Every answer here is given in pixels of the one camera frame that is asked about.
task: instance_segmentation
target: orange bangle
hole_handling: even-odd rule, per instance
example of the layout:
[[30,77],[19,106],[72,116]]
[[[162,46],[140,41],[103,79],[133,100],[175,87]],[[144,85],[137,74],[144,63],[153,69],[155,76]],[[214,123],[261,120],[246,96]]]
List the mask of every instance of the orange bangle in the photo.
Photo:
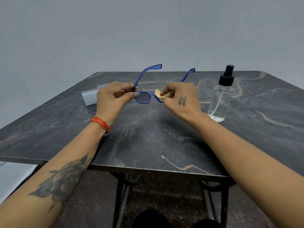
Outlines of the orange bangle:
[[99,117],[93,117],[90,122],[97,122],[99,125],[101,125],[102,128],[104,128],[106,133],[110,132],[110,127],[108,126],[108,124]]

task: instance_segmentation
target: marble table top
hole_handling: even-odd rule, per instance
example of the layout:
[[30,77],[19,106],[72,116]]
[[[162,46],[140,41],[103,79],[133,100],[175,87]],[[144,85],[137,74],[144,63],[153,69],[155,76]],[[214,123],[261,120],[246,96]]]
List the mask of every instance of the marble table top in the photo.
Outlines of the marble table top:
[[[139,90],[162,89],[186,72],[147,72]],[[212,89],[223,72],[195,72],[207,112]],[[115,80],[133,82],[138,72],[99,72],[57,95],[0,130],[0,161],[45,164],[90,121],[81,91]],[[222,125],[304,176],[304,90],[260,71],[234,72],[234,94]],[[210,148],[187,124],[152,98],[128,102],[104,135],[90,169],[230,178]]]

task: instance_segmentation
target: left hand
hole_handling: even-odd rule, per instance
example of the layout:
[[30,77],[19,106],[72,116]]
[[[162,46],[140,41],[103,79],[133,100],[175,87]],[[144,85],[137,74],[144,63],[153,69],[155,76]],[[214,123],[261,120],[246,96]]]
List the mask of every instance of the left hand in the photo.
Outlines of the left hand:
[[134,94],[131,92],[132,83],[122,83],[114,81],[104,88],[100,88],[97,92],[97,110],[96,117],[104,120],[108,126],[111,126],[117,119],[119,112],[125,103],[134,99]]

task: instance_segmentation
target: hand tattoo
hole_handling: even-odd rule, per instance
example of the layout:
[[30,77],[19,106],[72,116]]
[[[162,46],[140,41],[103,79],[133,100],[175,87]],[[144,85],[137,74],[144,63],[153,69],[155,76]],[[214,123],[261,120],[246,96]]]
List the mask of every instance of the hand tattoo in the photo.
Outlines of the hand tattoo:
[[72,195],[77,184],[81,180],[84,171],[90,164],[93,157],[88,160],[88,156],[84,156],[82,159],[70,162],[60,170],[50,171],[53,175],[41,183],[34,192],[29,195],[45,198],[51,195],[54,203],[51,209],[54,208],[57,202],[61,202],[65,205]]
[[179,101],[178,101],[178,104],[179,104],[179,105],[183,105],[183,106],[187,105],[187,104],[186,104],[186,98],[187,98],[187,97],[185,97],[185,98],[182,98],[182,97],[181,97],[181,98],[179,99]]

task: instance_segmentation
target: tinted lens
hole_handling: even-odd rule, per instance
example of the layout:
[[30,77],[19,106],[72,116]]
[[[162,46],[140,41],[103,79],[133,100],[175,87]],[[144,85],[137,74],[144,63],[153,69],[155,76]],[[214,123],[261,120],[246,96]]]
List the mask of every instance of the tinted lens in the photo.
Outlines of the tinted lens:
[[136,100],[139,103],[150,103],[150,94],[141,92],[140,95],[136,97]]

